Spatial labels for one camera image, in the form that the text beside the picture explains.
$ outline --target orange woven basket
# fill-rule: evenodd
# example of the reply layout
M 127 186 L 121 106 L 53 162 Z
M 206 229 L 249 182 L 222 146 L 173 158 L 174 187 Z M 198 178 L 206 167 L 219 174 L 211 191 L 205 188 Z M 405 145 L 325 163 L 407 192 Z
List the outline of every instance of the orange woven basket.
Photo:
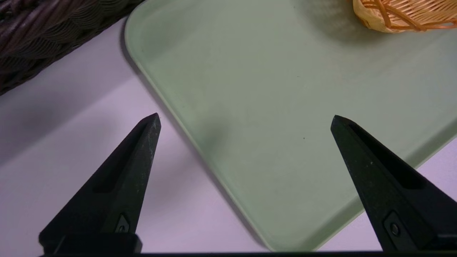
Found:
M 353 0 L 363 24 L 388 33 L 457 27 L 457 0 Z

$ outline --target light green plastic tray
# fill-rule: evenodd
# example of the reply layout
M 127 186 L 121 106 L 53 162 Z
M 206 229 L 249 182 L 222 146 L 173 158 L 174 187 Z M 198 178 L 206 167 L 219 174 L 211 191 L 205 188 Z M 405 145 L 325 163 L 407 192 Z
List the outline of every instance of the light green plastic tray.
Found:
M 362 211 L 335 114 L 413 166 L 457 132 L 457 31 L 370 31 L 344 0 L 150 0 L 125 39 L 274 251 L 316 249 Z

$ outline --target woven basket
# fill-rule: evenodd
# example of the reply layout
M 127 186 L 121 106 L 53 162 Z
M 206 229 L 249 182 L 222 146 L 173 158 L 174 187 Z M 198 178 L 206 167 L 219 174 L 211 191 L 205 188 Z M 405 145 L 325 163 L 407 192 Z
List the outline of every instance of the woven basket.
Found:
M 0 95 L 31 79 L 143 0 L 0 0 Z
M 353 0 L 363 24 L 381 32 L 457 27 L 457 0 Z

